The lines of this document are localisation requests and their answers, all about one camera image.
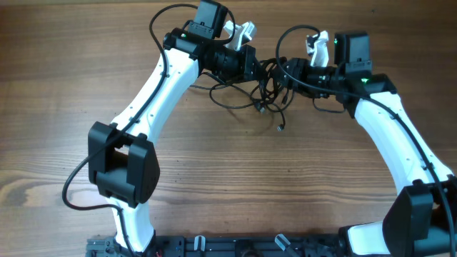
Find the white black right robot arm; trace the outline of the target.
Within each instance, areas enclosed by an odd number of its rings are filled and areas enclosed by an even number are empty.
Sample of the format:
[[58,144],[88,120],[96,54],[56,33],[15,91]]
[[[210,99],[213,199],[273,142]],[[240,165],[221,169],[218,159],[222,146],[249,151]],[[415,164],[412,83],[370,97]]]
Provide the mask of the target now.
[[310,99],[335,96],[366,131],[385,161],[397,197],[383,220],[339,230],[338,256],[456,254],[456,176],[428,147],[406,114],[393,82],[372,71],[364,31],[307,39],[308,58],[279,60],[276,79]]

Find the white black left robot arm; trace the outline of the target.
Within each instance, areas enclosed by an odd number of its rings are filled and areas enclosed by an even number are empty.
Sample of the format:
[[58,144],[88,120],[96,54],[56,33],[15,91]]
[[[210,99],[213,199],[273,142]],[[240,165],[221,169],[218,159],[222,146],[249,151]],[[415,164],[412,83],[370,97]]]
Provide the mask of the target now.
[[89,256],[155,256],[156,234],[148,201],[160,176],[155,144],[184,92],[203,71],[219,83],[262,77],[250,41],[255,25],[227,20],[229,10],[202,1],[196,16],[167,33],[159,62],[140,92],[111,123],[95,123],[88,135],[89,181],[106,199],[116,234],[92,241]]

